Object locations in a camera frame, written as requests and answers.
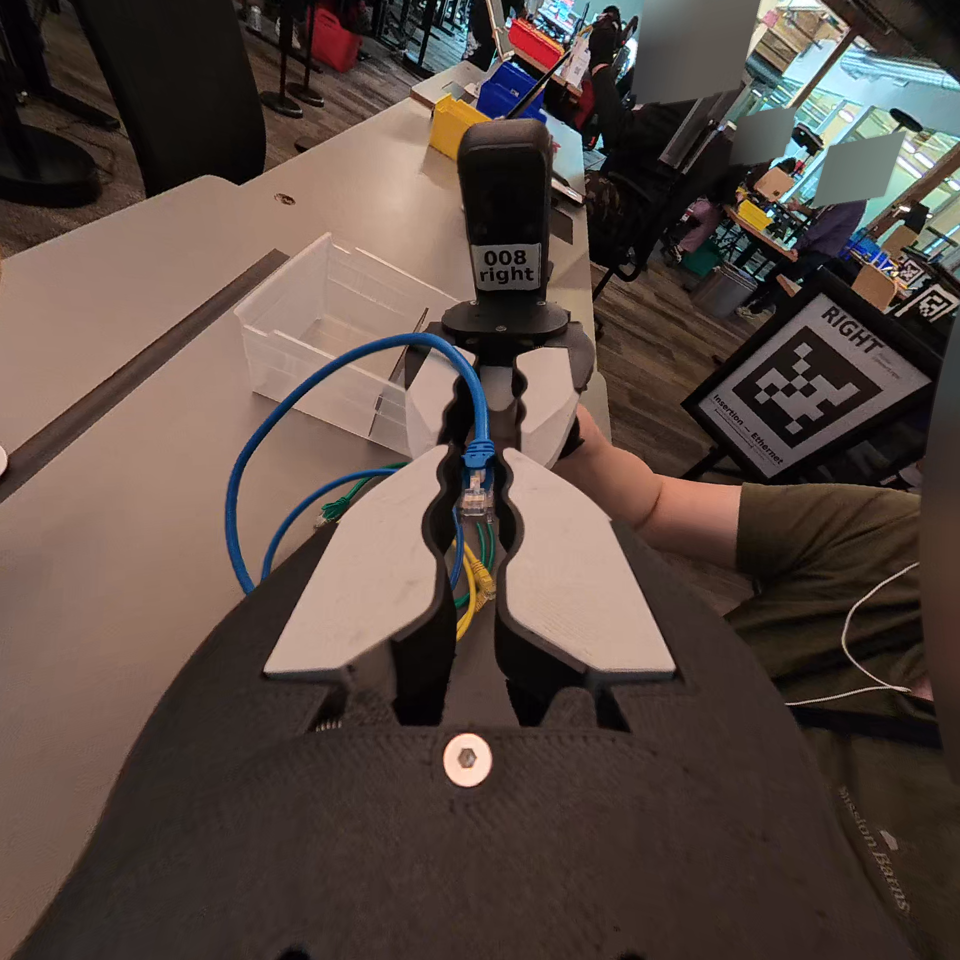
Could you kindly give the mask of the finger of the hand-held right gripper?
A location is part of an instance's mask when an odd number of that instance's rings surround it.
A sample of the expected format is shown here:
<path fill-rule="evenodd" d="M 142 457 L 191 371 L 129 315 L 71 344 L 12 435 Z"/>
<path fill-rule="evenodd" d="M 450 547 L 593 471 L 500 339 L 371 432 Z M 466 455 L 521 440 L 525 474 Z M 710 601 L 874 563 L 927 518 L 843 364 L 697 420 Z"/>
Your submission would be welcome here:
<path fill-rule="evenodd" d="M 474 402 L 469 386 L 459 369 L 437 349 L 406 349 L 405 424 L 413 460 L 451 443 L 463 450 L 474 438 Z"/>
<path fill-rule="evenodd" d="M 550 470 L 560 458 L 579 404 L 570 352 L 565 347 L 541 346 L 519 354 L 513 370 L 521 381 L 517 448 Z"/>

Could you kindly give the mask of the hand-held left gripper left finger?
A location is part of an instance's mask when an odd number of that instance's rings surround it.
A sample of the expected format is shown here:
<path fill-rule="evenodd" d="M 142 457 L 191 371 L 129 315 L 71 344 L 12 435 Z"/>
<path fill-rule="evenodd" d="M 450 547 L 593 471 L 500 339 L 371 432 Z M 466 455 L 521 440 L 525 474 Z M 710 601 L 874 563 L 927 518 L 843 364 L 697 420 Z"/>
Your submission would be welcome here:
<path fill-rule="evenodd" d="M 447 680 L 456 646 L 447 552 L 459 463 L 454 446 L 434 446 L 345 515 L 265 663 L 266 676 Z"/>

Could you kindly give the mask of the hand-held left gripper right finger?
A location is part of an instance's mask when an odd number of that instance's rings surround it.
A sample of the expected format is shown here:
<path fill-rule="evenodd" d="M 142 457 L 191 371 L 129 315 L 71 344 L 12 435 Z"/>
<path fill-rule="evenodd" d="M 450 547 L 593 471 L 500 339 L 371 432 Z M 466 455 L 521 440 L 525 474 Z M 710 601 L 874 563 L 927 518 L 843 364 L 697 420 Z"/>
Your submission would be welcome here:
<path fill-rule="evenodd" d="M 506 640 L 588 683 L 672 678 L 676 663 L 606 512 L 521 451 L 502 460 L 503 536 L 513 524 L 496 588 Z"/>

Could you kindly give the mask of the person's right hand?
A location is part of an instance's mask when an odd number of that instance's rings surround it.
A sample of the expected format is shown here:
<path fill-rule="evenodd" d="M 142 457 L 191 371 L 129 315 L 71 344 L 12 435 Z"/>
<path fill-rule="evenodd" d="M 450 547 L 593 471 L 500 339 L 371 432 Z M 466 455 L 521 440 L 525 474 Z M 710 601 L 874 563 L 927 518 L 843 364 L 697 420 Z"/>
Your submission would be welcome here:
<path fill-rule="evenodd" d="M 582 404 L 553 473 L 637 532 L 652 519 L 665 486 L 640 457 L 614 446 Z"/>

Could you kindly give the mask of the yellow plastic bin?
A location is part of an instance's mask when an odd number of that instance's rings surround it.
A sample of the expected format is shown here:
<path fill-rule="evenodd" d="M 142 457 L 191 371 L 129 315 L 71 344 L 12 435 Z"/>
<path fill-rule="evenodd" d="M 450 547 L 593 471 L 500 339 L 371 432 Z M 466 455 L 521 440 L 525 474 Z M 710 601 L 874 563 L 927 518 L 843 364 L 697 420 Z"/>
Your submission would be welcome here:
<path fill-rule="evenodd" d="M 450 161 L 457 162 L 466 132 L 474 126 L 489 122 L 491 118 L 475 106 L 447 93 L 433 108 L 428 146 Z"/>

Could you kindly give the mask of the blue plastic bin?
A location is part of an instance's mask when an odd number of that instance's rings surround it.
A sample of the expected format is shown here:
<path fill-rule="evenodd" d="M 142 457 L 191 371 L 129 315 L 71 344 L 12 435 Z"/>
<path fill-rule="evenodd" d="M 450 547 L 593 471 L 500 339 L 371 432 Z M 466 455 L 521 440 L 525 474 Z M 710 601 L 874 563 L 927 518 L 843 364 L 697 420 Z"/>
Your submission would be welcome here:
<path fill-rule="evenodd" d="M 513 60 L 504 61 L 481 84 L 475 109 L 489 119 L 516 116 L 546 124 L 546 84 Z"/>

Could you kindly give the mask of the clear plastic bin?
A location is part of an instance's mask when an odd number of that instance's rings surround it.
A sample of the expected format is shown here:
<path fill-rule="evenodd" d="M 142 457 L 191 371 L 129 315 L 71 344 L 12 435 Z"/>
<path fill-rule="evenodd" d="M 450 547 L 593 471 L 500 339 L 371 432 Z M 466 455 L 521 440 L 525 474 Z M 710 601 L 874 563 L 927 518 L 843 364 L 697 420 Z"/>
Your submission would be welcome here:
<path fill-rule="evenodd" d="M 453 296 L 329 232 L 283 262 L 232 310 L 250 389 L 283 401 L 306 378 L 368 342 L 426 329 Z M 409 456 L 404 347 L 351 362 L 295 409 Z"/>

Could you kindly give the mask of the red plastic tray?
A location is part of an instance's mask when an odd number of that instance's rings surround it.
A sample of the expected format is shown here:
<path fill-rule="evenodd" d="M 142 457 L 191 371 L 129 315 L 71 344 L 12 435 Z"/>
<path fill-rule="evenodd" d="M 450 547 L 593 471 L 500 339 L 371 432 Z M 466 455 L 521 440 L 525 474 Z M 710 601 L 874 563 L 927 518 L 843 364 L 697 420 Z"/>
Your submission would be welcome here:
<path fill-rule="evenodd" d="M 566 52 L 562 44 L 520 18 L 511 20 L 508 39 L 522 59 L 541 69 L 554 67 Z"/>

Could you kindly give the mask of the grey trash can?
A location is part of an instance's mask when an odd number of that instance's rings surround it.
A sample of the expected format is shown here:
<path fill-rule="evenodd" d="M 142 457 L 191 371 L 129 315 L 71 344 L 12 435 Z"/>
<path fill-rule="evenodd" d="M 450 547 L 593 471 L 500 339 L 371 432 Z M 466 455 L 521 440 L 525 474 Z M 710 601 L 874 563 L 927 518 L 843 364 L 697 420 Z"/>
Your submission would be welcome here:
<path fill-rule="evenodd" d="M 723 262 L 697 284 L 689 298 L 703 314 L 724 319 L 743 306 L 758 287 L 759 282 L 748 271 Z"/>

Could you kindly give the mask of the red plastic bin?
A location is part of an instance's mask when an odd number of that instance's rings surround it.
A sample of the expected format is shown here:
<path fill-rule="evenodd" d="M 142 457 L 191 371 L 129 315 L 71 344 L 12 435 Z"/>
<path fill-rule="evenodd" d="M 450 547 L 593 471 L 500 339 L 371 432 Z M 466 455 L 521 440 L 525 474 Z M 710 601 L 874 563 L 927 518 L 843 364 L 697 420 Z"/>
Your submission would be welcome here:
<path fill-rule="evenodd" d="M 347 29 L 336 12 L 323 6 L 308 10 L 307 33 L 312 59 L 344 74 L 356 66 L 363 44 L 361 34 Z"/>

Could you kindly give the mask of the olive green shirt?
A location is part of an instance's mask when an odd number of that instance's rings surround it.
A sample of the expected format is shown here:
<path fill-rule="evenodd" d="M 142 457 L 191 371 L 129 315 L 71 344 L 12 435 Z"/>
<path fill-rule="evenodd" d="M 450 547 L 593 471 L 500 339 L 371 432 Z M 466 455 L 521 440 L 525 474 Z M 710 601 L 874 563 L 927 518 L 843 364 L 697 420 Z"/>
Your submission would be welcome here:
<path fill-rule="evenodd" d="M 744 485 L 726 620 L 787 701 L 848 845 L 920 958 L 959 955 L 959 793 L 927 675 L 920 498 Z"/>

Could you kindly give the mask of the framed marker sign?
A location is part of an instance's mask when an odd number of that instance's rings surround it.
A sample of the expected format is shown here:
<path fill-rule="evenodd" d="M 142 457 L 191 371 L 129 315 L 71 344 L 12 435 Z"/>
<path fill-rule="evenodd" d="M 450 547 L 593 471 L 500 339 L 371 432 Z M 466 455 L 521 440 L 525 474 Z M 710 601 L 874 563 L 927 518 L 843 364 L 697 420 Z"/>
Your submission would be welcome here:
<path fill-rule="evenodd" d="M 682 402 L 711 439 L 683 479 L 730 460 L 755 483 L 793 483 L 917 409 L 942 349 L 822 268 Z"/>

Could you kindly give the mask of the black partition panel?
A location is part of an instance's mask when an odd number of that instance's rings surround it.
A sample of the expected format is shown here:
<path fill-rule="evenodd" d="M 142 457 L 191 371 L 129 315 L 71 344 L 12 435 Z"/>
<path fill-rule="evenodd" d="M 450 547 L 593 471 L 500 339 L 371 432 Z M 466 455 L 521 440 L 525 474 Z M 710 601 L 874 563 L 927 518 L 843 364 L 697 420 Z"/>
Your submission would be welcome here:
<path fill-rule="evenodd" d="M 265 169 L 257 82 L 230 1 L 75 1 L 151 198 Z"/>

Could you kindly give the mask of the small marker sign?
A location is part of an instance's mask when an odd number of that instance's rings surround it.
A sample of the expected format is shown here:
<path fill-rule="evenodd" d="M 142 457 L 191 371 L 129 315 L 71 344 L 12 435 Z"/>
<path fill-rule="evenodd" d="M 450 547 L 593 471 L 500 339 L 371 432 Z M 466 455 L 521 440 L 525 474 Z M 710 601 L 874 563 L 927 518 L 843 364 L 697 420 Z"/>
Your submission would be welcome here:
<path fill-rule="evenodd" d="M 905 286 L 887 310 L 892 317 L 933 324 L 958 309 L 959 280 L 942 258 L 908 248 L 899 259 L 897 279 Z"/>

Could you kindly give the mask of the black round stand base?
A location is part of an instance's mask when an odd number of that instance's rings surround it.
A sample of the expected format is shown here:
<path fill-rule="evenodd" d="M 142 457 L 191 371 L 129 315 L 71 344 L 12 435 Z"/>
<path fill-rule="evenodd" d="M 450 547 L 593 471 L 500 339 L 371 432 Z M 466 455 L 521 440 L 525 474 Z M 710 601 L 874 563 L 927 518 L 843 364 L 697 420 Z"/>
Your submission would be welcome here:
<path fill-rule="evenodd" d="M 35 126 L 1 131 L 1 199 L 51 209 L 96 202 L 102 187 L 93 156 L 77 144 Z"/>

